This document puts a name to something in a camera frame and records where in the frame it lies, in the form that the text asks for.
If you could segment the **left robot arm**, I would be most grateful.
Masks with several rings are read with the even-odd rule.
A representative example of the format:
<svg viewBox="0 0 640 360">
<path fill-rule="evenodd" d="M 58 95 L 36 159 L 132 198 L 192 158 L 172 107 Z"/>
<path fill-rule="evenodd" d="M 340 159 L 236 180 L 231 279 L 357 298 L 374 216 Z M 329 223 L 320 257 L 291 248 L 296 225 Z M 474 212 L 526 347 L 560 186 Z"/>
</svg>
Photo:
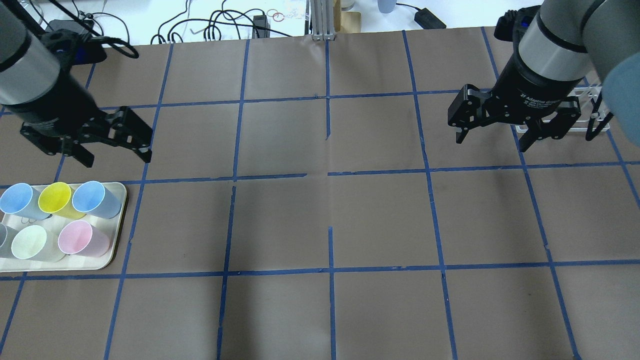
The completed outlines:
<svg viewBox="0 0 640 360">
<path fill-rule="evenodd" d="M 89 91 L 71 76 L 75 65 L 106 59 L 103 46 L 130 58 L 139 52 L 121 38 L 101 36 L 75 15 L 84 32 L 46 32 L 16 0 L 0 10 L 1 105 L 22 121 L 20 134 L 42 153 L 75 158 L 92 167 L 95 157 L 85 144 L 102 143 L 131 150 L 144 163 L 152 160 L 153 128 L 130 107 L 99 109 Z"/>
</svg>

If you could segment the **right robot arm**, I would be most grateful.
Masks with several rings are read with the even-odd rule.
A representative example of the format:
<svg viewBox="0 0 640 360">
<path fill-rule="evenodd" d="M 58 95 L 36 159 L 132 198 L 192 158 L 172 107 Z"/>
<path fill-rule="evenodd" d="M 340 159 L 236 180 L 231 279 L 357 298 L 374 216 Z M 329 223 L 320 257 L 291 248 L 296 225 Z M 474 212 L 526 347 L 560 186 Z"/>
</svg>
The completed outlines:
<svg viewBox="0 0 640 360">
<path fill-rule="evenodd" d="M 513 53 L 490 91 L 464 85 L 447 112 L 461 144 L 468 132 L 502 123 L 525 125 L 518 141 L 526 152 L 536 141 L 562 139 L 581 116 L 572 91 L 593 69 L 601 91 L 593 111 L 609 113 L 591 141 L 615 117 L 634 145 L 639 144 L 639 9 L 637 0 L 545 0 L 538 10 L 508 11 L 494 36 L 512 43 Z"/>
</svg>

